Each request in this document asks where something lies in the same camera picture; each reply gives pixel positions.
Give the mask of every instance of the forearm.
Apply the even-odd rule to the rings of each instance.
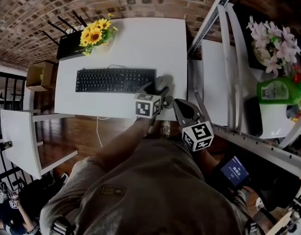
[[[131,127],[98,151],[95,157],[102,163],[106,171],[115,168],[132,155],[147,134],[151,123],[151,119],[141,118],[136,120]]]
[[[18,208],[19,208],[19,211],[22,215],[22,218],[25,222],[25,228],[27,229],[27,232],[31,232],[33,229],[34,229],[34,224],[32,222],[32,220],[29,218],[29,216],[27,215],[26,211],[23,209],[22,205],[20,204],[20,202],[18,202]]]
[[[204,176],[210,176],[212,170],[218,165],[217,160],[210,155],[207,149],[194,152],[193,157]]]

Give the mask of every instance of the shirt logo patch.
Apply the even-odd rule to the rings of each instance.
[[[117,185],[103,185],[100,194],[116,197],[123,197],[125,193],[125,187]]]

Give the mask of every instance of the green plastic bottle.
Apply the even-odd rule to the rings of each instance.
[[[261,104],[295,105],[301,100],[301,82],[295,84],[289,77],[278,77],[257,84]]]

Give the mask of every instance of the router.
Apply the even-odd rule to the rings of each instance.
[[[79,22],[84,26],[87,27],[87,24],[83,20],[82,17],[78,16],[75,11],[72,11],[74,16],[79,20]],[[55,29],[64,33],[64,35],[60,38],[60,42],[58,43],[52,37],[50,37],[46,32],[43,33],[51,39],[56,45],[58,45],[57,51],[57,59],[58,60],[66,60],[74,57],[84,56],[82,53],[84,51],[84,47],[80,46],[80,39],[82,35],[82,30],[76,30],[72,25],[66,22],[64,19],[58,16],[58,19],[66,24],[69,28],[72,29],[73,33],[67,34],[64,30],[59,28],[58,26],[54,25],[52,22],[48,21],[48,24]]]

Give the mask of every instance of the black keyboard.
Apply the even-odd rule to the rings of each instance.
[[[82,69],[77,71],[76,92],[136,93],[155,81],[151,69]]]

